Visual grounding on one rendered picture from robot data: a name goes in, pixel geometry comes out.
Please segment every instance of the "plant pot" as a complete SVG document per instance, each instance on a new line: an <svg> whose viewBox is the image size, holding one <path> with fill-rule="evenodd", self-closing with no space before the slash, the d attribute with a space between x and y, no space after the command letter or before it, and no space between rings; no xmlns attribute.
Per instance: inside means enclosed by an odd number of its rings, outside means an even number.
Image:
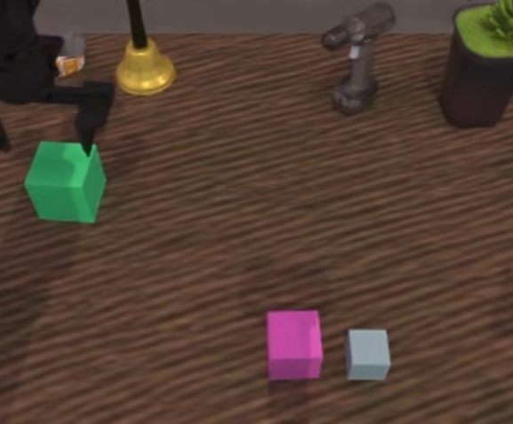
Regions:
<svg viewBox="0 0 513 424"><path fill-rule="evenodd" d="M495 126L513 97L513 57L483 57L469 50L456 27L441 87L442 113L458 128Z"/></svg>

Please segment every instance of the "gold bell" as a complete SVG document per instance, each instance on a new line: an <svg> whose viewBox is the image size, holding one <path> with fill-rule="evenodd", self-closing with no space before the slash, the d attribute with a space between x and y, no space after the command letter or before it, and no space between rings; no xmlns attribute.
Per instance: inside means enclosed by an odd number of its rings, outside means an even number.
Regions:
<svg viewBox="0 0 513 424"><path fill-rule="evenodd" d="M121 90L131 95L153 95L168 88L175 78L174 65L150 38L144 49L135 48L132 41L126 44L116 71Z"/></svg>

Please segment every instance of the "magenta cube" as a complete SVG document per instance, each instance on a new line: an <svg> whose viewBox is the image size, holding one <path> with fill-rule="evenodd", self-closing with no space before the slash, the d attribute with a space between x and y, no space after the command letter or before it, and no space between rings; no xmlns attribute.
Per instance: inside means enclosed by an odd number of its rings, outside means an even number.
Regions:
<svg viewBox="0 0 513 424"><path fill-rule="evenodd" d="M268 312L268 379L319 378L323 362L318 311Z"/></svg>

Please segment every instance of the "gray box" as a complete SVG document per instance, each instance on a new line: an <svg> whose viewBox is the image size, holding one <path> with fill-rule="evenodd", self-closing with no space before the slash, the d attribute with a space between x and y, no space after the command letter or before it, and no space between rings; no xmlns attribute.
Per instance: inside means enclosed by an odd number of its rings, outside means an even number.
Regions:
<svg viewBox="0 0 513 424"><path fill-rule="evenodd" d="M386 379L391 359L385 329L349 329L345 343L346 374L352 381Z"/></svg>

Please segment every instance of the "brown wooden surface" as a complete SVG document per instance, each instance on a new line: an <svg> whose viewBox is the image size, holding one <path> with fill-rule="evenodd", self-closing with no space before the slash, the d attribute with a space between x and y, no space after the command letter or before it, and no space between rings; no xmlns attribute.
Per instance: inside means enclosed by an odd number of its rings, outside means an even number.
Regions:
<svg viewBox="0 0 513 424"><path fill-rule="evenodd" d="M92 38L86 75L125 41ZM73 109L0 105L0 424L513 424L513 104L446 126L444 36L383 37L355 118L315 36L158 41L177 80L117 94L97 224L22 190ZM321 311L319 381L268 385L277 308ZM389 330L386 382L346 381L349 327Z"/></svg>

